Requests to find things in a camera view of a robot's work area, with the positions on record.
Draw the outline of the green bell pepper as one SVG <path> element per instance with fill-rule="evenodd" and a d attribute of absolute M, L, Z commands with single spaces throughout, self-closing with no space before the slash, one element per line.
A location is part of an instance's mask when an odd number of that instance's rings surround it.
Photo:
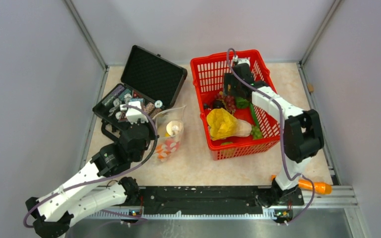
<path fill-rule="evenodd" d="M 249 101 L 242 97 L 235 98 L 235 105 L 237 109 L 246 109 L 249 107 Z"/>

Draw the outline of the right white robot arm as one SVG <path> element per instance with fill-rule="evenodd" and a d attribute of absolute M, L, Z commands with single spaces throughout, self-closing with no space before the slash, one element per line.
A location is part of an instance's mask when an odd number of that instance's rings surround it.
<path fill-rule="evenodd" d="M 266 82 L 255 81 L 248 63 L 236 64 L 230 70 L 224 74 L 223 92 L 245 98 L 279 122 L 282 169 L 258 200 L 263 206 L 285 204 L 298 189 L 307 164 L 324 147 L 319 114 L 294 106 Z"/>

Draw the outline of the white mushroom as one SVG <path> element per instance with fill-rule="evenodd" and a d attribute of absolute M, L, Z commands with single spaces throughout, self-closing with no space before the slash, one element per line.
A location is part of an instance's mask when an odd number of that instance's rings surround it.
<path fill-rule="evenodd" d="M 183 129 L 183 122 L 179 120 L 172 120 L 166 125 L 166 133 L 169 136 L 180 134 Z"/>

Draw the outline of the clear zip top bag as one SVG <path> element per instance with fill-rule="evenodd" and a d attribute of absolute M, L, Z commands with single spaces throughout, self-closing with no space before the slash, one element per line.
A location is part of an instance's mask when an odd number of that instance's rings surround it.
<path fill-rule="evenodd" d="M 159 138 L 151 159 L 163 162 L 178 151 L 184 133 L 185 108 L 164 110 L 154 117 Z"/>

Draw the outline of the napa cabbage toy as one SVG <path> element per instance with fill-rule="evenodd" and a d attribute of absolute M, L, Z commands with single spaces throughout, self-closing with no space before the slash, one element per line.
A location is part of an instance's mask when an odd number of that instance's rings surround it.
<path fill-rule="evenodd" d="M 248 137 L 252 131 L 249 122 L 234 117 L 224 108 L 211 110 L 206 120 L 213 141 L 229 137 Z"/>

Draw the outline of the orange fruit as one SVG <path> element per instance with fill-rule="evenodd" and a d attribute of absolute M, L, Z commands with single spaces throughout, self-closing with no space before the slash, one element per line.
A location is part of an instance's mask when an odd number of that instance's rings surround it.
<path fill-rule="evenodd" d="M 167 160 L 174 152 L 176 152 L 179 147 L 179 141 L 168 138 L 156 146 L 154 155 L 157 159 L 164 161 Z"/>

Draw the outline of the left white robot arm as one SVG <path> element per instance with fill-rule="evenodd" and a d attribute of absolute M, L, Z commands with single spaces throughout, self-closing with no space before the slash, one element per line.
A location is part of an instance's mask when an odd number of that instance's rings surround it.
<path fill-rule="evenodd" d="M 127 123 L 74 176 L 42 197 L 30 197 L 23 224 L 41 238 L 60 238 L 82 219 L 113 205 L 133 205 L 140 196 L 128 173 L 144 165 L 159 136 L 153 120 Z"/>

